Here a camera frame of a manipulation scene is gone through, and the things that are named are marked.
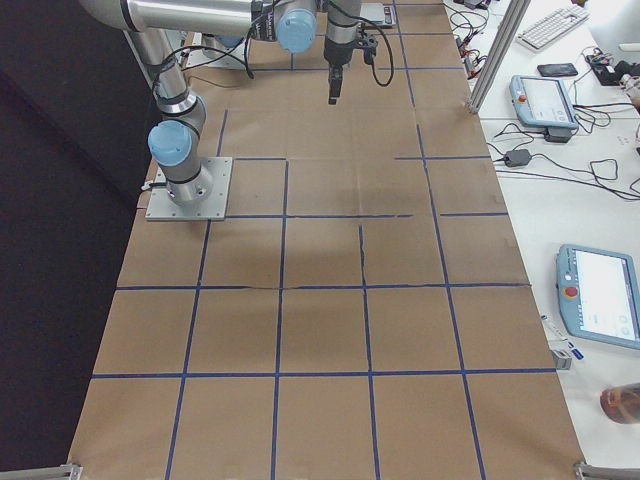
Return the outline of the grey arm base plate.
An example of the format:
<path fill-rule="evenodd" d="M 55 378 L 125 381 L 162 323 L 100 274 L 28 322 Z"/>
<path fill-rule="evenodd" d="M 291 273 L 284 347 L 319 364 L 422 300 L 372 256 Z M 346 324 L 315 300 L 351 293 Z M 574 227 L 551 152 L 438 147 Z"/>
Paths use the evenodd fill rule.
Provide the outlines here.
<path fill-rule="evenodd" d="M 199 175 L 189 183 L 169 182 L 160 167 L 148 182 L 149 221 L 223 221 L 226 216 L 233 159 L 200 157 Z"/>
<path fill-rule="evenodd" d="M 244 37 L 202 34 L 201 45 L 204 47 L 207 67 L 235 70 L 245 68 Z"/>

